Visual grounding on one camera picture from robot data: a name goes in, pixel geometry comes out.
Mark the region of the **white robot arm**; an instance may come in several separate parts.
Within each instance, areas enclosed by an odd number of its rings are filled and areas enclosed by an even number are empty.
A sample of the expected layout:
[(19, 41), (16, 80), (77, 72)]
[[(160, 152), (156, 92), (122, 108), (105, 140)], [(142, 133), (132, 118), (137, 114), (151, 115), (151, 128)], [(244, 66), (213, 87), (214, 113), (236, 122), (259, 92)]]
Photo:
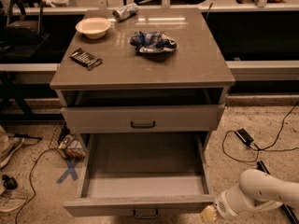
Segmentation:
[(215, 197), (214, 203), (200, 213), (200, 218), (204, 223), (218, 217), (232, 219), (246, 212), (276, 209), (283, 204), (299, 209), (299, 184), (248, 169), (234, 186)]

